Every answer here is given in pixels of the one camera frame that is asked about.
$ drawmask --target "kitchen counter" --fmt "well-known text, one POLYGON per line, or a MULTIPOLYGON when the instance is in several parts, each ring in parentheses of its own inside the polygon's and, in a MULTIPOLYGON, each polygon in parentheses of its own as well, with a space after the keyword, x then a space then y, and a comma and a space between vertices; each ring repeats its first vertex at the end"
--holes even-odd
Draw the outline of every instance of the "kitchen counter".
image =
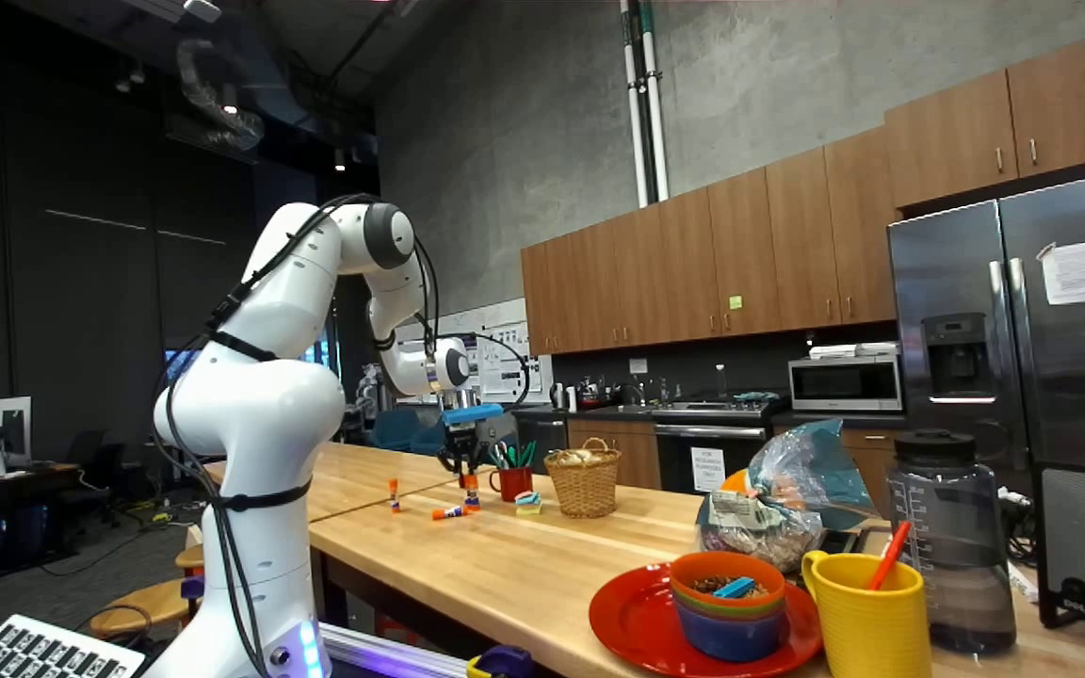
MULTIPOLYGON (((713 416, 689 416, 689 412, 661 412, 661 406, 593 406, 593 412, 552 412, 552 406, 526 406, 514 412, 518 418, 621 418, 621 421, 740 421, 740 416, 713 412, 713 416)), ((909 416, 812 416, 812 412, 781 412, 773 416, 777 430, 820 421, 820 418, 842 418, 846 430, 902 430, 909 416)))
MULTIPOLYGON (((593 642, 587 603, 616 574, 696 549, 693 512, 699 497, 616 487, 610 517, 570 521, 556 512, 548 479, 533 475, 533 491, 541 495, 541 517, 533 521, 511 517, 511 504, 489 491, 482 491, 482 512, 428 521, 434 510, 464 500, 438 461, 332 443, 312 471, 310 504, 316 521, 310 521, 310 538, 316 554, 498 643, 526 647, 556 676, 636 676, 593 642), (388 500, 364 500, 379 497, 395 475, 413 479, 398 512, 388 500)), ((1047 632, 1025 599, 1017 599, 1017 623, 1013 654, 934 652, 934 676, 1085 676, 1085 625, 1047 632)))

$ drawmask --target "small basket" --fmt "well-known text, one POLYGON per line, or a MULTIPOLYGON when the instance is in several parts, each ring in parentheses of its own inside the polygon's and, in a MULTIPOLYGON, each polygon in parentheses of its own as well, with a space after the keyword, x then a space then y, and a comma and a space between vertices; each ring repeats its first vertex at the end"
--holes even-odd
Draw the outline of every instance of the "small basket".
POLYGON ((585 448, 552 448, 541 462, 563 517, 606 517, 615 512, 621 452, 602 437, 587 437, 585 448))

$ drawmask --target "red plate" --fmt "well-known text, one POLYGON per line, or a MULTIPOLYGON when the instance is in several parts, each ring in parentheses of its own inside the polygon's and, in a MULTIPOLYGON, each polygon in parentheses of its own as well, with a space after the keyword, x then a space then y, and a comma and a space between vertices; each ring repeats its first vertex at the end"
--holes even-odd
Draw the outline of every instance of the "red plate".
POLYGON ((801 589, 786 589, 789 638, 764 659, 719 664, 689 647, 668 592, 668 565, 630 568, 591 595, 591 632, 626 664, 653 676, 764 678, 809 664, 820 647, 818 612, 801 589))

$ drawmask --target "backsplash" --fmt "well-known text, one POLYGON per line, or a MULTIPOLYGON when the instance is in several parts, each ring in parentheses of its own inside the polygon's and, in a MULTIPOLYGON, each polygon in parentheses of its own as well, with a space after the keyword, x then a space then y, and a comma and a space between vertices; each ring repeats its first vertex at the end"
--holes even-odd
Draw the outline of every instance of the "backsplash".
POLYGON ((860 323, 830 332, 740 335, 713 342, 631 348, 600 356, 556 356, 561 386, 593 379, 621 386, 626 401, 696 401, 727 391, 786 391, 784 364, 807 356, 807 342, 881 342, 895 339, 895 323, 860 323), (649 372, 631 377, 630 361, 642 357, 649 372))

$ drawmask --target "microwave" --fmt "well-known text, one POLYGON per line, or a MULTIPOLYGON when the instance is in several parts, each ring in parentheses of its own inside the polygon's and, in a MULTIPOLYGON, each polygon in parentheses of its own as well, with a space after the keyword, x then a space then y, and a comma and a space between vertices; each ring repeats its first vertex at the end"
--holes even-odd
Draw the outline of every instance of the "microwave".
POLYGON ((786 361, 789 412, 902 412, 895 356, 786 361))

